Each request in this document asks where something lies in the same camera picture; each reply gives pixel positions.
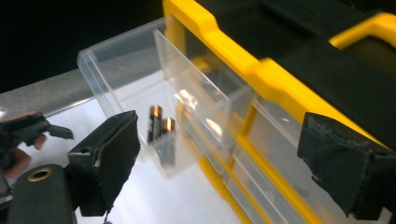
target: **white table surface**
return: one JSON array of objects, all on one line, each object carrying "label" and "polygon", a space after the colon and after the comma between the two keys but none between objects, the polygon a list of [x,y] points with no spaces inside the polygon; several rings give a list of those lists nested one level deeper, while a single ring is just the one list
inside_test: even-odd
[{"label": "white table surface", "polygon": [[[48,136],[41,150],[21,145],[32,156],[29,167],[55,163],[66,166],[67,151],[106,120],[96,100],[72,106],[47,117],[49,122],[71,129],[75,140]],[[129,180],[108,215],[112,223],[240,223],[231,206],[209,183],[196,163],[172,178],[165,178],[153,160],[136,160]],[[103,217],[82,217],[79,224],[103,223]]]}]

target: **battery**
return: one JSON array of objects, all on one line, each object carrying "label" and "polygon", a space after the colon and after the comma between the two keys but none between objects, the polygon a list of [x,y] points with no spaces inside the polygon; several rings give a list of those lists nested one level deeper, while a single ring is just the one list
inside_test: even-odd
[{"label": "battery", "polygon": [[158,153],[162,167],[175,166],[175,137],[171,135],[176,130],[176,121],[171,118],[163,120],[162,134],[168,138],[164,143],[159,145]]},{"label": "battery", "polygon": [[161,136],[163,119],[163,108],[159,105],[152,105],[149,109],[148,118],[148,143]]}]

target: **yellow frame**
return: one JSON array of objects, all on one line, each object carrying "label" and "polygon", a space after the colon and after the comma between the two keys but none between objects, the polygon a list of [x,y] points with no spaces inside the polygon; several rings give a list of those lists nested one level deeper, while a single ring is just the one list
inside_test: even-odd
[{"label": "yellow frame", "polygon": [[[300,82],[274,60],[271,58],[258,60],[242,49],[219,29],[215,17],[195,1],[163,0],[163,9],[165,17],[174,17],[180,21],[262,98],[280,105],[300,123],[303,122],[304,114],[307,111],[322,114],[339,120],[358,133],[381,144],[359,125],[307,88],[304,83]],[[173,27],[167,30],[167,37],[181,51],[184,51],[184,38],[182,38],[184,35],[180,30],[182,30],[180,27]],[[396,48],[396,17],[387,13],[379,13],[371,19],[334,36],[329,42],[336,48],[345,49],[368,35],[380,38]],[[249,143],[248,130],[256,114],[256,110],[253,107],[249,109],[242,131],[235,137],[238,144],[262,169],[305,222],[321,222],[287,181]],[[222,185],[220,177],[211,168],[210,162],[203,158],[200,159],[199,163],[220,195],[229,201],[235,212],[241,217],[241,220],[247,222],[246,215],[243,212],[241,213],[241,209],[235,204],[235,200],[230,197],[230,192],[224,191],[226,189]],[[232,162],[229,162],[228,165],[224,164],[229,174],[232,173],[230,171],[232,164]],[[265,214],[261,214],[261,216],[268,221]]]}]

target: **black background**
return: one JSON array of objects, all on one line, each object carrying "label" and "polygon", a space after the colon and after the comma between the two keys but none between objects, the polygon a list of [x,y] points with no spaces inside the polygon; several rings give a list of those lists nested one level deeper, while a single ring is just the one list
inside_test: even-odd
[{"label": "black background", "polygon": [[77,69],[78,52],[163,15],[161,0],[0,2],[0,92]]}]

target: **transparent drawer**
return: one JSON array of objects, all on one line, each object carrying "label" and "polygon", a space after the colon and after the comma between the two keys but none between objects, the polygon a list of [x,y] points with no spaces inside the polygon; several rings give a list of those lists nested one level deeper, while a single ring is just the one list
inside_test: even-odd
[{"label": "transparent drawer", "polygon": [[235,197],[238,203],[241,205],[242,209],[245,211],[247,216],[250,218],[252,223],[264,223],[262,217],[260,217],[257,210],[251,205],[247,197],[241,191],[241,189],[236,185],[232,178],[225,176],[224,184],[231,194]]},{"label": "transparent drawer", "polygon": [[272,223],[304,223],[244,151],[238,150],[234,158],[233,173]]},{"label": "transparent drawer", "polygon": [[[194,141],[209,142],[202,156],[213,163],[231,158],[233,127],[238,127],[251,89],[193,35],[183,49],[199,49],[193,55],[175,47],[165,34],[183,26],[172,18],[154,21],[123,35],[83,50],[78,66],[105,114],[110,117],[135,110],[138,135],[144,153],[156,154],[159,167],[173,175],[194,162],[180,133],[202,133]],[[178,106],[183,104],[183,111]],[[159,105],[162,118],[176,120],[176,131],[149,141],[150,108]],[[180,113],[189,119],[181,120]]]}]

